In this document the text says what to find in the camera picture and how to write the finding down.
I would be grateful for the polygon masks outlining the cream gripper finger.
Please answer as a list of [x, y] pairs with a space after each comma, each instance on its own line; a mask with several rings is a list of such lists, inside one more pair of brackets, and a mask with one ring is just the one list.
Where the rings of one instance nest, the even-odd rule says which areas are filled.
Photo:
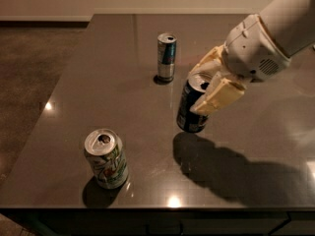
[[191, 107], [191, 111], [210, 115], [238, 100], [245, 91], [246, 85], [242, 81], [216, 73], [206, 92]]
[[223, 46], [212, 48], [189, 72], [189, 75], [202, 74], [212, 78], [223, 68], [222, 62]]

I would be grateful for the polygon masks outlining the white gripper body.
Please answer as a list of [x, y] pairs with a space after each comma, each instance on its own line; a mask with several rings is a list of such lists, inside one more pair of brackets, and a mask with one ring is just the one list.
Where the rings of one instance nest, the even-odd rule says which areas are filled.
[[232, 74], [253, 82], [268, 80], [286, 69], [291, 61], [271, 39], [257, 14], [249, 15], [230, 31], [222, 58]]

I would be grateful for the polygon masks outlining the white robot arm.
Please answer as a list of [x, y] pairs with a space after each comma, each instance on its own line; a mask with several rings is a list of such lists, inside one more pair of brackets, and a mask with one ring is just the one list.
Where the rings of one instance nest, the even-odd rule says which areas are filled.
[[190, 111], [209, 115], [240, 98], [247, 85], [287, 68], [292, 56], [315, 42], [315, 0], [274, 0], [246, 17], [191, 70], [210, 77]]

